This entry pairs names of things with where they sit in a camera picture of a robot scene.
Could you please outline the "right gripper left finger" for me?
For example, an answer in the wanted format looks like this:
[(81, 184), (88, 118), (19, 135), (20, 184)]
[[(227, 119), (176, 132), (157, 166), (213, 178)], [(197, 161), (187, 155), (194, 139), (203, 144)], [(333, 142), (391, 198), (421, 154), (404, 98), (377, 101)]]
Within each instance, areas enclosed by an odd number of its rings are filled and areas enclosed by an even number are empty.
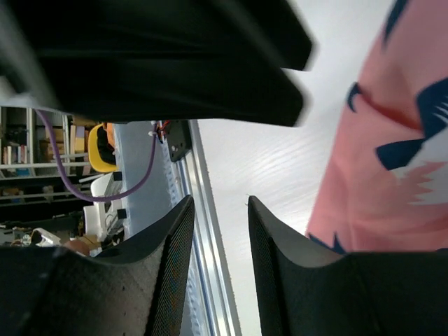
[(191, 196), (96, 257), (1, 249), (2, 335), (178, 335), (195, 221)]

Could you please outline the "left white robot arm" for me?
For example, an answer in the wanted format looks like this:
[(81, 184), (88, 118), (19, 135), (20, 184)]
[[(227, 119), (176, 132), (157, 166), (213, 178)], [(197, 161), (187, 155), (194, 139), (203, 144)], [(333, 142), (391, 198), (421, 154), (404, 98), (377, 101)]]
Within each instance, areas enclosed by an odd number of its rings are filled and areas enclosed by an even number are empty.
[(2, 1), (1, 104), (292, 127), (312, 49), (287, 1)]

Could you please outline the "pink patterned shorts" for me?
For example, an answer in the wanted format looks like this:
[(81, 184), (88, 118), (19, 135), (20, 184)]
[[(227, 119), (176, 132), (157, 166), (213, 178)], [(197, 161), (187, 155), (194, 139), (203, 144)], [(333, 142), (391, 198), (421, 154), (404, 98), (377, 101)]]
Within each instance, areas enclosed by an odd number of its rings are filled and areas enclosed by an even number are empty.
[(327, 249), (447, 248), (447, 2), (397, 1), (346, 96), (307, 237)]

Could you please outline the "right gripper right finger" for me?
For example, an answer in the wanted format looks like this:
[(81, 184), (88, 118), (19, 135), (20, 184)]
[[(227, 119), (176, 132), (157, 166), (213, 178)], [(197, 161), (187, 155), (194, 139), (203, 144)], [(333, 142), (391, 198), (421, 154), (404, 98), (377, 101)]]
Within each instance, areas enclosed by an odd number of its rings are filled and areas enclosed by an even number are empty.
[(257, 197), (248, 228), (264, 335), (446, 335), (447, 253), (337, 254)]

